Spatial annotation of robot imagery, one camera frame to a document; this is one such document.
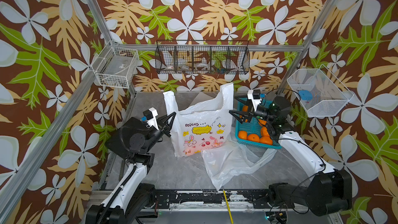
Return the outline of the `teal plastic basket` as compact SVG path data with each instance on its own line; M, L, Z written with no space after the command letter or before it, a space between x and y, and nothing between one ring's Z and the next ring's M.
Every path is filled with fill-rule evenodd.
M255 146L258 148L271 148L271 149L281 149L281 145L279 143L279 136L283 132L282 127L286 123L285 118L287 117L290 109L290 104L286 103L284 98L282 97L276 97L274 100L268 101L265 98L262 98L261 105L264 106L269 110L270 113L275 114L277 116L276 120L273 123L267 123L266 128L268 130L270 138L273 140L273 145L265 145L256 143L256 142L250 142L247 140L241 140L238 138L238 132L239 131L246 131L248 135L250 134L256 134L261 138L260 130L262 125L259 124L256 118L253 118L250 123L239 123L236 120L236 127L235 127L235 136L238 139L238 142L241 144L249 145L249 146ZM238 102L238 107L236 111L242 111L242 107L244 105L240 102Z

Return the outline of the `printed white plastic bag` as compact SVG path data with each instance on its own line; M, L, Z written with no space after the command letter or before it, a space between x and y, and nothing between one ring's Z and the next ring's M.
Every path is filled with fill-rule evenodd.
M176 157L191 156L222 146L230 135L234 104L234 84L224 84L217 96L178 110L174 92L163 93L167 114L175 113L171 142Z

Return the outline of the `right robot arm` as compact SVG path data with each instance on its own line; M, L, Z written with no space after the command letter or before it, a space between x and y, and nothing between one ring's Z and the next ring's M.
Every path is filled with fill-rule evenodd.
M288 122L291 103L283 96L272 101L255 90L235 99L238 107L230 114L241 124L258 123L266 128L273 146L282 147L299 163L307 178L298 185L269 185L266 200L272 206L294 209L302 205L316 216L324 216L352 208L352 177L323 160L310 148Z

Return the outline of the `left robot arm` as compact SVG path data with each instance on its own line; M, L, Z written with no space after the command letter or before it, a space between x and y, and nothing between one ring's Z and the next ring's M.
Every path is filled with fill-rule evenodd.
M151 108L143 114L141 119L130 118L106 145L128 168L110 195L90 206L86 224L131 224L142 209L155 205L155 186L143 183L154 162L150 149L164 136L171 136L176 113L158 117Z

